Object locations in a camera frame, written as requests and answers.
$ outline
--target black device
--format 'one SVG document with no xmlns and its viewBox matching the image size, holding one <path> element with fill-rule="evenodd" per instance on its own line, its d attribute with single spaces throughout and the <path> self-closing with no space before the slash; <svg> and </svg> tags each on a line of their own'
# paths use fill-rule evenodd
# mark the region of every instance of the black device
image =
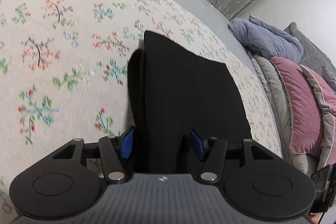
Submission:
<svg viewBox="0 0 336 224">
<path fill-rule="evenodd" d="M 136 136 L 130 127 L 98 143 L 76 138 L 23 171 L 9 189 L 19 214 L 13 223 L 310 223 L 311 208 L 325 208 L 334 195 L 334 182 L 327 195 L 322 189 L 335 167 L 310 179 L 252 139 L 233 146 L 192 129 L 200 173 L 134 173 Z M 101 159 L 103 178 L 87 159 Z M 225 175 L 230 160 L 240 168 Z"/>
</svg>

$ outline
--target pink velvet cushion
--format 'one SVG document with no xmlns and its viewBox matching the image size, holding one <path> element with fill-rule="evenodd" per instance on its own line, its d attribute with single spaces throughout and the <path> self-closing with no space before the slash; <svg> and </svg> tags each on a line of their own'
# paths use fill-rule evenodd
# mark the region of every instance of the pink velvet cushion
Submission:
<svg viewBox="0 0 336 224">
<path fill-rule="evenodd" d="M 333 165 L 336 162 L 336 145 L 334 144 L 336 134 L 336 95 L 327 82 L 311 69 L 301 66 L 304 75 L 313 88 L 313 92 L 320 106 L 324 126 L 324 137 L 322 141 L 322 153 L 318 170 L 326 165 Z"/>
<path fill-rule="evenodd" d="M 323 140 L 322 115 L 307 78 L 301 67 L 288 59 L 271 57 L 269 60 L 277 68 L 288 95 L 292 120 L 291 152 L 320 157 Z"/>
</svg>

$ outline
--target blue pad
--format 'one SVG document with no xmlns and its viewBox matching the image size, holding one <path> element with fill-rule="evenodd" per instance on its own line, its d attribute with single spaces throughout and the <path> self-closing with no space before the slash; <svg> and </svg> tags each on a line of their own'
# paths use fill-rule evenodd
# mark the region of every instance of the blue pad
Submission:
<svg viewBox="0 0 336 224">
<path fill-rule="evenodd" d="M 123 145 L 120 149 L 120 157 L 122 159 L 127 160 L 132 153 L 133 149 L 133 134 L 134 129 L 127 133 L 127 135 L 123 139 Z"/>
<path fill-rule="evenodd" d="M 203 161 L 206 158 L 206 150 L 208 148 L 208 141 L 203 141 L 194 130 L 190 130 L 189 135 L 191 141 L 191 147 L 193 148 L 196 157 Z"/>
</svg>

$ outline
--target metal rivet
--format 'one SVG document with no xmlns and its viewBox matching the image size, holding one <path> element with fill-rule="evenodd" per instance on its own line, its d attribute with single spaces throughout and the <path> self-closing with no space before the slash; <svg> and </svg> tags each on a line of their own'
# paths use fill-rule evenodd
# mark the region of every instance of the metal rivet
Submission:
<svg viewBox="0 0 336 224">
<path fill-rule="evenodd" d="M 111 180 L 122 180 L 124 177 L 125 177 L 125 174 L 122 172 L 109 173 L 109 179 Z"/>
<path fill-rule="evenodd" d="M 206 181 L 213 181 L 217 179 L 217 175 L 212 172 L 205 172 L 201 175 L 201 179 L 206 180 Z"/>
</svg>

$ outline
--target circular pad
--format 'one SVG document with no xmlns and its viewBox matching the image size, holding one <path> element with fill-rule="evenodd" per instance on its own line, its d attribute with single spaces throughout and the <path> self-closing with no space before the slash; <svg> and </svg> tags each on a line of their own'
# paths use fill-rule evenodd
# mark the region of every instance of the circular pad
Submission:
<svg viewBox="0 0 336 224">
<path fill-rule="evenodd" d="M 281 175 L 265 174 L 255 178 L 254 188 L 265 196 L 283 196 L 292 190 L 291 181 Z"/>
<path fill-rule="evenodd" d="M 224 197 L 241 213 L 263 221 L 284 221 L 308 213 L 315 185 L 282 160 L 253 160 L 224 185 Z"/>
<path fill-rule="evenodd" d="M 21 215 L 61 219 L 87 210 L 101 193 L 99 177 L 73 160 L 42 160 L 19 174 L 9 194 Z"/>
<path fill-rule="evenodd" d="M 60 195 L 68 191 L 72 184 L 72 178 L 67 175 L 47 174 L 36 179 L 33 188 L 41 195 Z"/>
</svg>

